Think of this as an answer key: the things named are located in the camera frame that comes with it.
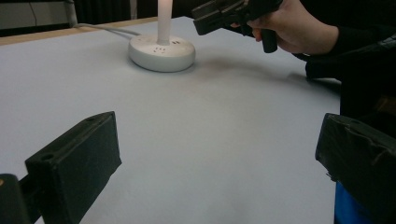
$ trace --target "electrical cable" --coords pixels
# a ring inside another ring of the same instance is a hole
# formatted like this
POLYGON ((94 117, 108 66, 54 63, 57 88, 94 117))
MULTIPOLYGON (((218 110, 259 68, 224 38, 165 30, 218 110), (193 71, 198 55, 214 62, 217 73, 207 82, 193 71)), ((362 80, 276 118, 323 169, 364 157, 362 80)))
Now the electrical cable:
POLYGON ((29 7, 32 10, 33 17, 35 18, 35 26, 37 26, 37 16, 35 15, 35 10, 33 9, 32 2, 29 2, 29 7))
POLYGON ((121 28, 104 26, 104 25, 92 25, 92 24, 87 24, 87 23, 79 23, 79 24, 73 26, 73 28, 79 28, 79 27, 91 27, 91 28, 95 28, 95 29, 116 31, 116 32, 130 34, 130 35, 140 35, 138 32, 135 32, 135 31, 129 31, 129 30, 121 29, 121 28))

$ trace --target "black cable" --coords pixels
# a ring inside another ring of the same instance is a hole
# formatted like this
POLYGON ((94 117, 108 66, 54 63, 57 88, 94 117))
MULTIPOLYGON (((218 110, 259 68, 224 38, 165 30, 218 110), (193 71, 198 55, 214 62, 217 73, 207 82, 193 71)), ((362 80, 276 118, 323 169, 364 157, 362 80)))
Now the black cable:
POLYGON ((35 17, 35 26, 37 26, 37 16, 35 15, 35 10, 33 9, 32 2, 29 2, 29 7, 32 10, 33 17, 35 17))

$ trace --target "finger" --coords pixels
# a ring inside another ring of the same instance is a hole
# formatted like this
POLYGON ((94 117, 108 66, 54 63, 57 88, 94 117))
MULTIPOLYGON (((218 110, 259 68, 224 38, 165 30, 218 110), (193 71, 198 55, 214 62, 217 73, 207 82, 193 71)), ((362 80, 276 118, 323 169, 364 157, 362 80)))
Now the finger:
POLYGON ((258 28, 253 28, 253 36, 256 39, 257 42, 262 41, 262 30, 258 28))
POLYGON ((259 28, 260 27, 260 23, 261 23, 261 20, 260 20, 260 18, 258 18, 258 19, 254 20, 254 21, 248 21, 247 25, 250 26, 251 28, 259 28))
POLYGON ((237 28, 237 27, 239 27, 240 25, 239 25, 239 23, 234 22, 234 23, 232 23, 230 26, 233 27, 233 28, 237 28))

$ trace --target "wall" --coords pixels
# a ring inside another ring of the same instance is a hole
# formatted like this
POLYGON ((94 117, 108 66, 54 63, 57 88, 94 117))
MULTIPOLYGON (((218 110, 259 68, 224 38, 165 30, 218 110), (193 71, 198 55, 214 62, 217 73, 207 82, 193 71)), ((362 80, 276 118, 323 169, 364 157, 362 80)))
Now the wall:
MULTIPOLYGON (((131 0, 131 16, 136 18, 136 0, 131 0)), ((67 23, 62 2, 0 4, 0 30, 58 23, 67 23)))

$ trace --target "person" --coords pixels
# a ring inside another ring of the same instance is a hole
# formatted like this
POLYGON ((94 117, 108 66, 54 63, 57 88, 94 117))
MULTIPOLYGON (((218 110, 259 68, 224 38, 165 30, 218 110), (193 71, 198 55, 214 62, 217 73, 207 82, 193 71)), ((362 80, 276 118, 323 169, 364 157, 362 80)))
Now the person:
MULTIPOLYGON (((283 0, 247 25, 256 41, 276 31, 280 48, 307 61, 308 79, 340 80, 340 115, 396 138, 395 12, 396 0, 283 0)), ((377 222, 339 183, 335 197, 335 223, 377 222)))

